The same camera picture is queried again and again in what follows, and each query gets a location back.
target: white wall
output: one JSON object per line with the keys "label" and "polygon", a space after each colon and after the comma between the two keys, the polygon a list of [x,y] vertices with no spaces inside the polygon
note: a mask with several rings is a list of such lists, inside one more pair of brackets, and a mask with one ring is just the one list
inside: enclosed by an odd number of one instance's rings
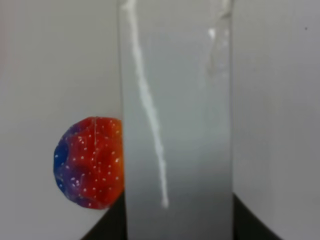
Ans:
{"label": "white wall", "polygon": [[319,239],[320,2],[235,2],[235,192],[283,239]]}
{"label": "white wall", "polygon": [[78,240],[103,215],[56,187],[73,123],[121,117],[116,0],[0,0],[0,235]]}

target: black surface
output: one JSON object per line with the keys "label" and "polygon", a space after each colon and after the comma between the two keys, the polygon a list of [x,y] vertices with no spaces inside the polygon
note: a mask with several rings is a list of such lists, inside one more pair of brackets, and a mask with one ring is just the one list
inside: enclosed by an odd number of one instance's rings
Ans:
{"label": "black surface", "polygon": [[[255,217],[237,196],[233,198],[233,206],[234,240],[281,240]],[[124,194],[81,240],[127,240]]]}

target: white streak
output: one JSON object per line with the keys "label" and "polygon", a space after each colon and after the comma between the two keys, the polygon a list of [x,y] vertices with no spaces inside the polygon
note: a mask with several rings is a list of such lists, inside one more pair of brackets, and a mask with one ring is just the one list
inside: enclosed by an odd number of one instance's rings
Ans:
{"label": "white streak", "polygon": [[160,137],[160,123],[157,117],[157,110],[154,105],[152,94],[148,85],[146,77],[145,63],[143,52],[139,40],[139,27],[137,18],[137,2],[138,0],[127,0],[123,8],[127,11],[128,22],[130,25],[131,33],[131,44],[132,44],[132,55],[136,67],[136,75],[138,78],[138,87],[140,91],[140,98],[147,119],[149,121],[155,152],[158,158],[159,165],[159,178],[160,187],[162,192],[162,206],[164,208],[169,207],[168,187],[167,187],[167,164],[164,158],[164,147]]}

